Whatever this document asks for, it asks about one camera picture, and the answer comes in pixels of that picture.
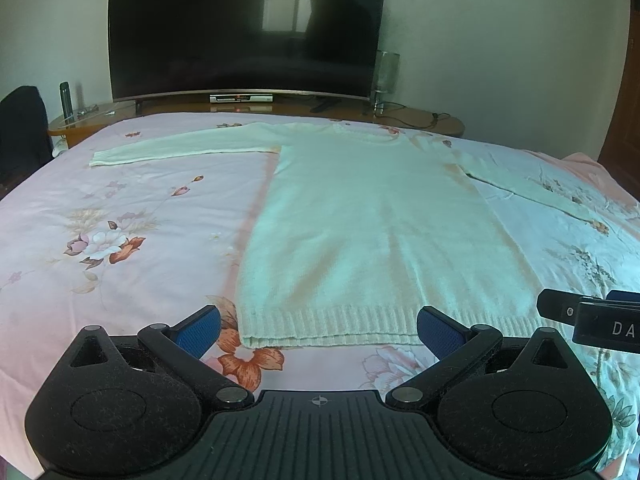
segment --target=black chair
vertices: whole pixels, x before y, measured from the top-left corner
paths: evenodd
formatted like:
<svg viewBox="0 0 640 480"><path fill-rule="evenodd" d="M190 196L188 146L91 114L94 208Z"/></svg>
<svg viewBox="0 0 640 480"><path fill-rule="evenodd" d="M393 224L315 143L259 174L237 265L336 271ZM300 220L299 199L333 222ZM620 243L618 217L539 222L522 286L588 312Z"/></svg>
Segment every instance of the black chair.
<svg viewBox="0 0 640 480"><path fill-rule="evenodd" d="M47 111L35 86L0 101L0 198L53 160Z"/></svg>

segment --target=blue gripper pad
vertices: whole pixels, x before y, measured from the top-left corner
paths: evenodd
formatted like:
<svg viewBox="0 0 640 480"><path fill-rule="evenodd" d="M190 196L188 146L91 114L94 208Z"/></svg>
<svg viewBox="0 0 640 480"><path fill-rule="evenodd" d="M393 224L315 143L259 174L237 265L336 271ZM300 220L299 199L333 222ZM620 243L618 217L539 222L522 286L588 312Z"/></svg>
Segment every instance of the blue gripper pad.
<svg viewBox="0 0 640 480"><path fill-rule="evenodd" d="M417 319L420 341L440 360L466 343L468 328L441 312L425 306Z"/></svg>
<svg viewBox="0 0 640 480"><path fill-rule="evenodd" d="M220 336L220 313L207 305L170 329L170 338L185 352L200 359Z"/></svg>
<svg viewBox="0 0 640 480"><path fill-rule="evenodd" d="M613 301L640 301L640 292L627 292L625 290L612 290L607 294L607 300Z"/></svg>

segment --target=sweater sleeve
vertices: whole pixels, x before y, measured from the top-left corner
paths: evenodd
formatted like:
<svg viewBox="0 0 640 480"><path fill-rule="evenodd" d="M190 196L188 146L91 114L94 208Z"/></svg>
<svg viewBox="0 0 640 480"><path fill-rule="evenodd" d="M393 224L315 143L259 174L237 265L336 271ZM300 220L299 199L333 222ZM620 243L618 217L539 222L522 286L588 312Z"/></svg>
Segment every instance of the sweater sleeve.
<svg viewBox="0 0 640 480"><path fill-rule="evenodd" d="M290 144L295 131L295 123L278 125L252 123L233 128L199 130L159 139L141 140L135 144L96 152L89 165L115 166L141 160L204 153L279 153L281 146Z"/></svg>
<svg viewBox="0 0 640 480"><path fill-rule="evenodd" d="M494 162L471 155L470 153L448 148L439 141L433 141L431 137L417 137L412 142L419 149L425 150L426 152L433 150L432 152L435 152L440 160L457 165L471 178L498 187L499 189L510 191L515 195L539 204L552 207L590 224L601 222L596 213L587 207L572 202L572 200L569 200L567 197L549 191L533 180L505 170Z"/></svg>
<svg viewBox="0 0 640 480"><path fill-rule="evenodd" d="M539 204L558 209L579 220L589 223L596 221L594 213L585 206L549 191L537 182L520 177L511 173L511 171L505 170L496 164L488 163L486 160L469 153L458 152L456 159L456 163L462 170L476 180L511 191L513 194L533 200Z"/></svg>

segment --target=glass cylinder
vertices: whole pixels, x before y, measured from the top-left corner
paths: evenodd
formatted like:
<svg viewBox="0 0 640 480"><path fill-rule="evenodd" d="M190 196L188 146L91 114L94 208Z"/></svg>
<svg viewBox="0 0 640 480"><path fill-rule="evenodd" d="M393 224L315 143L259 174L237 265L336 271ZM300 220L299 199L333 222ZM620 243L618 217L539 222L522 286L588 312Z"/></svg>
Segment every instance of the glass cylinder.
<svg viewBox="0 0 640 480"><path fill-rule="evenodd" d="M376 67L373 73L372 96L375 114L381 114L384 107L383 95L396 91L400 54L379 50L376 54Z"/></svg>

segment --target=white flower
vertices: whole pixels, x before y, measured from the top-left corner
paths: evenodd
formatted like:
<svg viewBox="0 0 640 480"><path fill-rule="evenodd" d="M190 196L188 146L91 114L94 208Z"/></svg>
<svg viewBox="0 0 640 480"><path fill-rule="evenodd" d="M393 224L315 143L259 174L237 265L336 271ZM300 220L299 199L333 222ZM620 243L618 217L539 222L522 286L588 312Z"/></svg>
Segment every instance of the white flower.
<svg viewBox="0 0 640 480"><path fill-rule="evenodd" d="M122 234L122 229L119 227L107 232L99 232L91 238L91 243L82 251L82 254L92 260L101 260L109 254L117 253L126 241L127 237Z"/></svg>
<svg viewBox="0 0 640 480"><path fill-rule="evenodd" d="M369 381L361 388L374 388L382 396L389 390L433 366L438 360L426 347L383 346L364 359Z"/></svg>

